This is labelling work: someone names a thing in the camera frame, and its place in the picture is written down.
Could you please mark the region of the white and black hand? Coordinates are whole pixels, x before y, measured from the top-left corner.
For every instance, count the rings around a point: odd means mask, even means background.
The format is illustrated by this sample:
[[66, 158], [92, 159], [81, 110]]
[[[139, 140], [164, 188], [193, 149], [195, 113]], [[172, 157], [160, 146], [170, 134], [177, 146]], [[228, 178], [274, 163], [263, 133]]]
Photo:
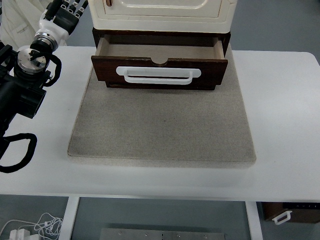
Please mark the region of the white and black hand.
[[53, 0], [40, 17], [40, 29], [51, 36], [58, 35], [59, 37], [54, 37], [56, 41], [58, 38], [68, 39], [89, 4], [87, 0], [83, 0], [78, 8], [80, 3], [80, 0]]

